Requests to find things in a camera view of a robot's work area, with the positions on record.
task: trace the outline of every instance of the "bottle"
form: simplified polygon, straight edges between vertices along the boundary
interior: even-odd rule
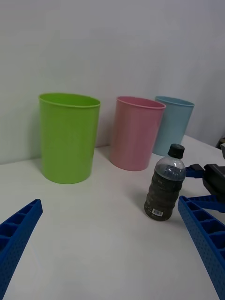
[[[186,169],[182,162],[184,147],[179,144],[170,146],[168,156],[160,159],[144,204],[146,214],[157,221],[168,220],[179,196]]]

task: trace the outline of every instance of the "table surface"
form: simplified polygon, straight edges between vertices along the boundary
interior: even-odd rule
[[[225,164],[216,148],[188,136],[183,145],[186,166]],[[4,300],[218,300],[177,206],[166,222],[143,212],[160,157],[130,172],[108,152],[96,148],[91,177],[73,185],[48,181],[37,159],[0,166],[0,223],[36,198],[44,210]],[[180,193],[208,194],[192,178]]]

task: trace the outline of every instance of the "pink cup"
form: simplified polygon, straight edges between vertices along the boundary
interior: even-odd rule
[[[137,97],[118,97],[109,159],[117,167],[148,167],[165,105]]]

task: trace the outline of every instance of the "plastic cup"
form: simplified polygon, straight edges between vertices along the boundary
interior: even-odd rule
[[[181,144],[194,108],[189,101],[157,96],[155,101],[166,105],[153,153],[166,156],[171,144]]]
[[[100,101],[83,95],[39,96],[43,175],[77,183],[91,173]]]
[[[165,105],[137,97],[118,97],[110,161],[129,171],[148,167]]]

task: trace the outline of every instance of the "barcode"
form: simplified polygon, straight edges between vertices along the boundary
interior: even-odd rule
[[[152,213],[153,213],[154,215],[156,215],[156,216],[159,216],[159,217],[161,217],[161,216],[163,215],[163,212],[162,212],[162,211],[155,210],[154,208],[153,208],[153,210],[152,210]]]

